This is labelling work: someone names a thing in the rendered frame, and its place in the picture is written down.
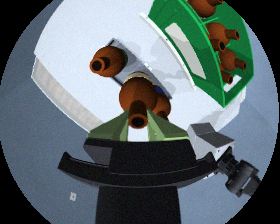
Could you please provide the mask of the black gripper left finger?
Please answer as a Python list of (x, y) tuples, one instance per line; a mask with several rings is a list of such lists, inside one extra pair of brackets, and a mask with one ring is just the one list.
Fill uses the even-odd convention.
[(125, 110), (119, 116), (90, 130), (87, 138), (111, 139), (112, 141), (128, 141), (128, 116), (129, 109)]

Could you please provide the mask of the green bottle crate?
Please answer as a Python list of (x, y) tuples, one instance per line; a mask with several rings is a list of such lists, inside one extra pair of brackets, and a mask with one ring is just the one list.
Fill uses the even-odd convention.
[[(186, 0), (154, 0), (148, 18), (174, 46), (194, 84), (225, 108), (254, 77), (254, 63), (250, 39), (242, 17), (223, 2), (215, 6), (214, 15), (200, 19)], [(226, 48), (232, 50), (237, 59), (245, 61), (247, 66), (245, 71), (240, 68), (225, 71), (233, 77), (241, 77), (228, 92), (224, 90), (227, 83), (222, 81), (218, 64), (219, 51), (214, 52), (206, 35), (209, 32), (204, 24), (208, 22), (219, 22), (227, 29), (238, 30), (240, 35), (239, 40), (230, 39)]]

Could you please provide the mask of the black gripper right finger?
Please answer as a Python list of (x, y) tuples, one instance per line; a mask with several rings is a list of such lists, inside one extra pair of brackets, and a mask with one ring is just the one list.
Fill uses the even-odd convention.
[(186, 130), (157, 116), (150, 109), (147, 109), (147, 116), (148, 116), (148, 125), (147, 125), (148, 141), (156, 141), (156, 140), (164, 141), (164, 140), (177, 140), (177, 139), (190, 140)]

